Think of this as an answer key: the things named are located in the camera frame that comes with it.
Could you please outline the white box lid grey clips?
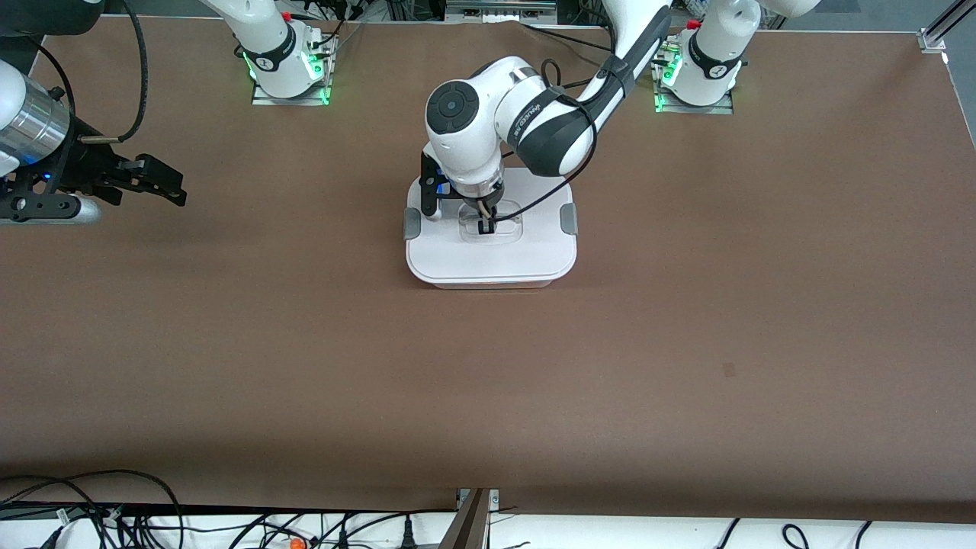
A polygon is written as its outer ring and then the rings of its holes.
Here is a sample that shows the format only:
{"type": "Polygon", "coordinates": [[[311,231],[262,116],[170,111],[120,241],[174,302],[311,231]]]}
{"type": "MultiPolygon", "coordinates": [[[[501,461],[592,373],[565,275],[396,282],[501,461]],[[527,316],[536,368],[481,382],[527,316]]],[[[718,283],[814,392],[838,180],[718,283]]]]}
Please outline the white box lid grey clips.
{"type": "Polygon", "coordinates": [[[478,212],[463,201],[442,199],[430,218],[419,209],[419,179],[404,212],[406,264],[422,279],[555,279],[576,261],[576,205],[569,185],[494,234],[478,233],[478,212]]]}

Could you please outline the pink translucent plastic box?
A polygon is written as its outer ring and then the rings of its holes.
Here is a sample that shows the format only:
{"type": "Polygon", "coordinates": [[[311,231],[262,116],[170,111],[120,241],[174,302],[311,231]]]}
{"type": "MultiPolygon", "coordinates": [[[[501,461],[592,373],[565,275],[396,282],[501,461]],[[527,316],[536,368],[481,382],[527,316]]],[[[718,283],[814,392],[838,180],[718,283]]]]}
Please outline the pink translucent plastic box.
{"type": "Polygon", "coordinates": [[[552,279],[425,279],[443,291],[533,291],[551,284],[552,279]]]}

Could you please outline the brown table cover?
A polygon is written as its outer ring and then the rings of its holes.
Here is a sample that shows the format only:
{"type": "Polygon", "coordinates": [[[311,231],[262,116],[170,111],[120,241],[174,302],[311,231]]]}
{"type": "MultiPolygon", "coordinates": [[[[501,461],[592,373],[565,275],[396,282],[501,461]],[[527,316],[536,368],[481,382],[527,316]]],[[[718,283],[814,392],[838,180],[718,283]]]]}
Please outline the brown table cover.
{"type": "Polygon", "coordinates": [[[185,175],[0,226],[0,475],[182,503],[976,522],[976,149],[912,34],[759,34],[730,116],[634,90],[539,291],[439,291],[403,209],[444,81],[603,53],[366,24],[332,103],[251,104],[222,21],[147,18],[120,147],[185,175]]]}

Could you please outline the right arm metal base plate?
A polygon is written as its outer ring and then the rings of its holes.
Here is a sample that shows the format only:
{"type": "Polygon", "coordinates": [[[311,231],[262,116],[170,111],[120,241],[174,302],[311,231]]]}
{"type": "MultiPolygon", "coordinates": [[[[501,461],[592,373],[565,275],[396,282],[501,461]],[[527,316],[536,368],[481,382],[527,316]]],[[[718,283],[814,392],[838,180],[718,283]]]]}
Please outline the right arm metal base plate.
{"type": "Polygon", "coordinates": [[[296,96],[283,98],[269,94],[258,83],[258,77],[250,67],[250,77],[253,80],[252,104],[254,105],[293,105],[294,107],[325,107],[332,103],[332,77],[335,71],[339,38],[336,35],[326,35],[326,38],[314,40],[310,43],[314,47],[310,51],[297,55],[296,60],[289,60],[291,66],[302,67],[299,76],[300,83],[307,84],[306,89],[296,96]]]}

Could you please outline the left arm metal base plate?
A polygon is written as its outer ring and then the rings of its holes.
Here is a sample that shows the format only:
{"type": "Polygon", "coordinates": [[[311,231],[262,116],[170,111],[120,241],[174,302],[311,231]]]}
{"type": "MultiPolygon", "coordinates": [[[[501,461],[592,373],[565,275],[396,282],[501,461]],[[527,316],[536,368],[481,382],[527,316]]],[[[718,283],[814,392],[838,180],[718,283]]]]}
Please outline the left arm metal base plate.
{"type": "Polygon", "coordinates": [[[659,114],[730,115],[734,112],[732,78],[707,80],[700,67],[685,58],[679,35],[669,36],[654,59],[655,111],[659,114]]]}

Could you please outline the aluminium profile post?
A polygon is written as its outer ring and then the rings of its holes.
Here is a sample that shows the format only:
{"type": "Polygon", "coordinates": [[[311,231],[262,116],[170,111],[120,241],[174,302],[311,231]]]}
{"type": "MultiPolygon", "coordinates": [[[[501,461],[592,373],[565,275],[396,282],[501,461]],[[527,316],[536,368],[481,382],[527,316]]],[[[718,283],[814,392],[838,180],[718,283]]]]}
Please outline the aluminium profile post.
{"type": "Polygon", "coordinates": [[[490,520],[499,507],[498,489],[460,489],[457,513],[437,549],[488,549],[490,520]]]}

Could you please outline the aluminium corner bracket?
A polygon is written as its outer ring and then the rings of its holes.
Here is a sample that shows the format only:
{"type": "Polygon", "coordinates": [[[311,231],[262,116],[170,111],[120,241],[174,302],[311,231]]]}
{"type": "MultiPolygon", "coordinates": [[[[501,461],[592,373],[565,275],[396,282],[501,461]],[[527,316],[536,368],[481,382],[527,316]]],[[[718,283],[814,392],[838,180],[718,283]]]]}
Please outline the aluminium corner bracket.
{"type": "Polygon", "coordinates": [[[931,53],[945,49],[945,38],[970,14],[976,14],[976,0],[952,0],[937,18],[918,31],[921,51],[931,53]]]}

